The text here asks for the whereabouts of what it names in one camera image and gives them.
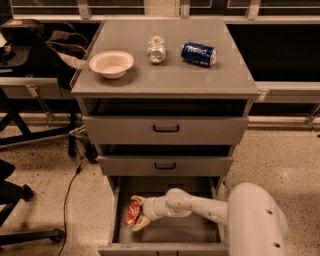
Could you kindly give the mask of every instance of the floor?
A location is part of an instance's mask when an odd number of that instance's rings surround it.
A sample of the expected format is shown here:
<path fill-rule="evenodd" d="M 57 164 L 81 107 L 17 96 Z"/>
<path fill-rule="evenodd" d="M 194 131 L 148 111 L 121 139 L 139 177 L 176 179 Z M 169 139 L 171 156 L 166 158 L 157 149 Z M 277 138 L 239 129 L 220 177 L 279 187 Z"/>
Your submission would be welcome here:
<path fill-rule="evenodd" d="M 19 132 L 6 128 L 0 137 Z M 265 188 L 285 213 L 289 233 L 287 256 L 320 255 L 320 138 L 307 129 L 264 129 L 251 127 L 234 152 L 234 163 L 225 179 L 226 191 L 242 182 Z M 83 148 L 77 144 L 83 155 Z M 29 230 L 64 229 L 63 207 L 69 183 L 81 160 L 70 158 L 68 137 L 0 147 L 0 157 L 16 166 L 8 179 L 28 184 L 35 192 L 17 208 L 0 234 Z M 67 198 L 68 237 L 61 255 L 99 255 L 106 245 L 112 215 L 112 191 L 99 165 L 82 160 Z M 63 243 L 41 240 L 3 246 L 1 256 L 59 255 Z"/>

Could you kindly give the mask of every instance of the black cable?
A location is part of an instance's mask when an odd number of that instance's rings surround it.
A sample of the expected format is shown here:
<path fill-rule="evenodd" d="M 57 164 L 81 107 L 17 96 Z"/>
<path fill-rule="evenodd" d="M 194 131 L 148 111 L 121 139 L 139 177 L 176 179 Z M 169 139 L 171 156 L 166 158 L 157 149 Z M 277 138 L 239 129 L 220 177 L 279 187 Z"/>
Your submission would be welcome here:
<path fill-rule="evenodd" d="M 64 237 L 64 240 L 63 240 L 63 244 L 62 244 L 62 247 L 60 249 L 60 252 L 58 254 L 58 256 L 61 256 L 61 253 L 64 249 L 64 246 L 66 245 L 66 241 L 67 241 L 67 220 L 66 220 L 66 206 L 67 206 L 67 200 L 68 200 L 68 196 L 69 196 L 69 192 L 70 192 L 70 189 L 71 189 L 71 186 L 72 186 L 72 183 L 74 181 L 74 179 L 77 177 L 77 175 L 81 172 L 81 169 L 82 169 L 82 160 L 83 160 L 83 156 L 80 154 L 80 151 L 76 145 L 76 149 L 78 151 L 78 154 L 80 156 L 80 164 L 79 166 L 77 167 L 76 169 L 76 173 L 75 175 L 72 177 L 70 183 L 69 183 L 69 186 L 68 186 L 68 190 L 67 190 L 67 193 L 66 193 L 66 196 L 64 198 L 64 204 L 63 204 L 63 225 L 64 225 L 64 234 L 65 234 L 65 237 Z"/>

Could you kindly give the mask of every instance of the bowl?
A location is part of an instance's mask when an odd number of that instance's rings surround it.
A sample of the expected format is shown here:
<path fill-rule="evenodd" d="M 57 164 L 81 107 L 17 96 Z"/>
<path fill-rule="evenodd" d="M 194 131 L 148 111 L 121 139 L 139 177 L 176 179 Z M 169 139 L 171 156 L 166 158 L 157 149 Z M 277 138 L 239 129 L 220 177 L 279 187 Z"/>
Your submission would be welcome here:
<path fill-rule="evenodd" d="M 131 54 L 121 51 L 107 51 L 95 55 L 89 62 L 92 71 L 105 78 L 116 79 L 122 77 L 133 66 Z"/>

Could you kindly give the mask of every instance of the cabinet top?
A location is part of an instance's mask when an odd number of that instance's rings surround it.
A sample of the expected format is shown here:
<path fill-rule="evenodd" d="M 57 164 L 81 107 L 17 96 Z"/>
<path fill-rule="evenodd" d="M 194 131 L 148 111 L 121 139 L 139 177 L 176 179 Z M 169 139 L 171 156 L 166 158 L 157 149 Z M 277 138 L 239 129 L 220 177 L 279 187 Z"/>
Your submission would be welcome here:
<path fill-rule="evenodd" d="M 166 59 L 152 64 L 147 44 L 152 36 L 165 40 Z M 217 61 L 211 67 L 185 62 L 181 57 L 186 42 L 213 46 Z M 134 66 L 115 80 L 90 70 L 88 63 L 104 51 L 125 51 Z M 220 18 L 208 19 L 117 19 L 105 21 L 93 42 L 72 94 L 82 97 L 255 97 L 258 89 L 226 25 Z"/>

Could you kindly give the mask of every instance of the black handle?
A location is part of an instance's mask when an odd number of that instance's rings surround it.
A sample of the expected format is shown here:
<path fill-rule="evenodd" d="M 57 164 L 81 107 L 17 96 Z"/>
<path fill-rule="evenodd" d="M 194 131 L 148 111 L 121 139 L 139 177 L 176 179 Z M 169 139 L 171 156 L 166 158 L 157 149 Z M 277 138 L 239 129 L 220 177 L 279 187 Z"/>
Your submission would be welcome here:
<path fill-rule="evenodd" d="M 177 167 L 176 163 L 173 164 L 158 164 L 154 163 L 154 168 L 157 170 L 173 170 Z"/>
<path fill-rule="evenodd" d="M 167 133 L 178 132 L 180 130 L 180 126 L 177 124 L 177 126 L 174 127 L 173 129 L 160 129 L 160 128 L 157 128 L 156 125 L 153 125 L 153 130 L 155 132 L 167 132 Z"/>

